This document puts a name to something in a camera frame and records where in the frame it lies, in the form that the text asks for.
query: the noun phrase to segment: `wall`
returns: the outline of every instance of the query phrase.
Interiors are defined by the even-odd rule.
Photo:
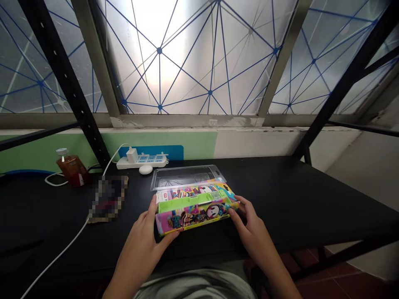
[[[27,134],[33,130],[3,130],[0,140]],[[182,145],[184,159],[263,157],[290,154],[305,133],[305,127],[257,128],[170,128],[170,129],[100,129],[110,155],[119,145]],[[315,168],[325,171],[360,134],[341,127],[324,129],[310,151]],[[72,129],[0,152],[0,173],[38,169],[58,172],[55,150],[67,147],[79,155],[86,166],[96,158],[80,129]]]
[[[399,131],[399,125],[392,129]],[[363,132],[326,173],[399,212],[399,138]],[[349,245],[328,249],[338,252]],[[350,264],[385,280],[399,279],[399,242]]]

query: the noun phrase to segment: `clear plastic lid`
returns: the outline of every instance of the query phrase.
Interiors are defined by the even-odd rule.
[[[226,179],[216,165],[160,168],[156,169],[153,173],[150,190],[154,191],[170,189],[177,186],[189,186],[219,178],[226,182]]]

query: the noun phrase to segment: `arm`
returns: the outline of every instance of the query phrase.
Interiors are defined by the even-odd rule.
[[[242,196],[235,196],[235,199],[241,202],[239,209],[246,216],[247,225],[242,223],[234,209],[228,209],[228,212],[249,256],[265,273],[278,298],[301,299],[298,289],[274,247],[265,224],[257,216],[251,202]]]
[[[156,210],[154,195],[148,211],[142,213],[133,224],[103,299],[133,298],[153,272],[166,248],[179,235],[178,232],[173,232],[166,235],[159,244],[155,242]]]

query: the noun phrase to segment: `finger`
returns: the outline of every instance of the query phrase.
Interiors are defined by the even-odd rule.
[[[252,205],[252,203],[248,199],[245,199],[244,197],[239,196],[239,195],[234,195],[234,198],[236,200],[240,201],[241,204],[244,204],[246,213],[250,217],[256,216],[256,212],[255,212],[254,206]]]
[[[136,221],[137,224],[142,223],[143,220],[145,219],[145,217],[147,216],[147,214],[148,214],[148,211],[145,211],[145,212],[141,213],[140,216],[138,217],[137,221]]]
[[[173,233],[167,234],[161,242],[156,246],[160,255],[164,253],[167,247],[172,243],[172,241],[180,234],[180,232],[175,231]]]
[[[240,204],[240,205],[238,206],[238,209],[239,209],[244,215],[246,215],[246,209],[245,209],[245,206],[244,206],[243,204]]]
[[[242,220],[240,216],[238,216],[237,212],[233,208],[228,209],[227,212],[229,212],[230,217],[232,218],[233,223],[237,228],[238,234],[242,235],[247,233],[248,230],[246,229],[245,225],[242,223]]]
[[[151,200],[150,207],[148,208],[148,215],[146,217],[147,221],[151,223],[154,222],[155,213],[157,212],[157,196],[154,194],[153,199]]]

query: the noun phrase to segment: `plastic bottle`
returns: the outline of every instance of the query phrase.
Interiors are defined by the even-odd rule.
[[[78,156],[69,155],[67,148],[57,149],[56,152],[61,156],[57,160],[57,164],[73,187],[83,186],[90,182],[90,173],[86,170]]]

